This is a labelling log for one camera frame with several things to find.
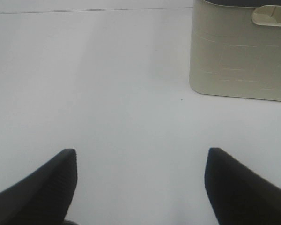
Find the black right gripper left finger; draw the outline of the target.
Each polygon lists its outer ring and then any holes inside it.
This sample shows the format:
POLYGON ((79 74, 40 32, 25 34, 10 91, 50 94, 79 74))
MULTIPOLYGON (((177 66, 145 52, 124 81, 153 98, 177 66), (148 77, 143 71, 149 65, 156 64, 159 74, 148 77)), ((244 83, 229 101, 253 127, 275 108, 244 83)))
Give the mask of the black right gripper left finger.
POLYGON ((76 185, 76 151, 64 149, 0 192, 0 225, 73 225, 66 215, 76 185))

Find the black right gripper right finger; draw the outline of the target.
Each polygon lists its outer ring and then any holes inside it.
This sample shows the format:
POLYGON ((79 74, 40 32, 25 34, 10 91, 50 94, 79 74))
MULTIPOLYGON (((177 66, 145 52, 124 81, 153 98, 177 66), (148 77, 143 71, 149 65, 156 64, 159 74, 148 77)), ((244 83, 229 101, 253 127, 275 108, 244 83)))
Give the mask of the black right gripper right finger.
POLYGON ((281 225, 281 189, 220 148, 210 148, 205 189, 221 225, 281 225))

